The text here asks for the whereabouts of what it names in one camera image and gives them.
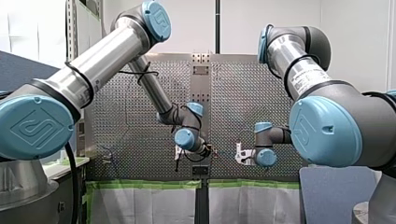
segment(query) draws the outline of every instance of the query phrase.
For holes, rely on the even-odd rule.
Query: blue joint cap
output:
[[[195,144],[194,134],[186,128],[180,129],[175,134],[175,143],[179,147],[190,151]]]
[[[387,94],[391,96],[396,96],[396,90],[388,91]]]
[[[273,126],[271,122],[257,122],[254,125],[254,133],[260,133],[265,130],[271,129],[272,127]]]
[[[198,103],[187,103],[187,107],[199,116],[204,114],[204,107]]]
[[[296,102],[289,126],[293,145],[314,164],[347,167],[361,156],[358,124],[342,106],[328,98],[308,96]]]
[[[171,36],[171,22],[165,8],[155,1],[146,1],[142,4],[143,20],[158,42],[163,42]]]
[[[265,61],[265,54],[267,52],[267,46],[265,45],[267,43],[267,36],[265,36],[265,33],[267,33],[267,28],[263,28],[262,32],[260,33],[259,51],[257,53],[257,59],[259,60],[259,63],[267,63],[267,61]]]
[[[74,121],[60,102],[26,95],[0,104],[0,156],[36,160],[59,151],[69,141]]]
[[[256,156],[256,162],[263,167],[274,166],[277,160],[277,156],[272,149],[265,148],[261,150]]]

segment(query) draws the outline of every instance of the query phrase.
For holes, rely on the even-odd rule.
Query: ur logo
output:
[[[11,132],[30,146],[41,149],[63,128],[63,125],[44,109],[37,109],[14,124]]]
[[[162,32],[165,31],[166,29],[169,29],[169,22],[168,19],[166,19],[166,14],[163,10],[157,10],[154,13],[154,19],[155,22],[157,22],[157,24],[160,25],[160,27],[162,27]]]
[[[315,129],[312,127],[306,117],[300,114],[294,123],[293,134],[302,146],[308,145],[310,130],[314,131]]]

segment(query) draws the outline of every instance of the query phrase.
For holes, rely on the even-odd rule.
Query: label sticker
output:
[[[301,95],[311,87],[329,80],[332,79],[318,65],[311,64],[297,73],[290,82],[297,93]]]

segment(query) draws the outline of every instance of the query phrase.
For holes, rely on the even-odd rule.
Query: perforated metal panel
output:
[[[258,121],[286,124],[290,111],[282,82],[257,64],[254,56],[210,55],[209,74],[202,76],[210,78],[210,84],[192,74],[196,62],[190,54],[150,55],[148,59],[173,102],[205,100],[208,139],[219,153],[211,160],[210,178],[298,180],[304,163],[291,146],[275,147],[278,163],[268,170],[246,167],[234,159],[239,136],[244,148],[253,148],[254,134],[241,131],[252,131]],[[95,96],[86,118],[92,122],[87,132],[94,136],[88,146],[94,145],[97,151],[87,169],[88,179],[192,179],[187,160],[180,162],[178,173],[174,171],[171,127],[159,124],[155,114],[134,77],[118,74],[111,79]]]
[[[191,56],[175,58],[148,57],[172,102],[184,105],[190,96]],[[133,75],[113,77],[96,94],[92,116],[97,156],[87,169],[89,179],[191,179],[189,161],[181,161],[175,172],[172,127],[156,120],[154,106]]]
[[[254,147],[254,129],[259,121],[285,125],[291,101],[282,81],[267,67],[256,63],[255,56],[212,56],[212,104],[210,140],[219,152],[212,161],[211,178],[252,178],[294,181],[304,165],[292,146],[275,146],[277,164],[268,169],[235,162],[235,143]]]

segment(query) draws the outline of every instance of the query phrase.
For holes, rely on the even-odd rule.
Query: green tape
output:
[[[93,189],[87,188],[87,193],[85,196],[87,198],[87,223],[91,224]]]
[[[87,189],[198,189],[200,181],[110,180],[87,182]]]
[[[299,189],[298,182],[276,182],[267,180],[209,180],[210,188],[239,188],[243,186],[270,188],[270,189]]]

